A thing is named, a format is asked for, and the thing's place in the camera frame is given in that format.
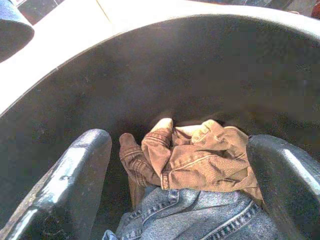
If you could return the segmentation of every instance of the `laundry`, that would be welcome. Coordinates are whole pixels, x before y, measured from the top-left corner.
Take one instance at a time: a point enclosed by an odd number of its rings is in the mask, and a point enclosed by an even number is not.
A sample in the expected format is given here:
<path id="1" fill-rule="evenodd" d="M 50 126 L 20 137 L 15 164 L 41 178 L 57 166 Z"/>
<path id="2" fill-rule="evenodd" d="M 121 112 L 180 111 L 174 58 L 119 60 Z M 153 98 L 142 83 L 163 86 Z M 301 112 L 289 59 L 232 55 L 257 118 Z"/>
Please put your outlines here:
<path id="1" fill-rule="evenodd" d="M 201 125 L 174 127 L 161 119 L 139 146 L 133 135 L 120 139 L 120 160 L 133 182 L 163 190 L 194 189 L 211 192 L 241 190 L 263 200 L 248 162 L 248 136 L 234 126 L 214 120 Z"/>

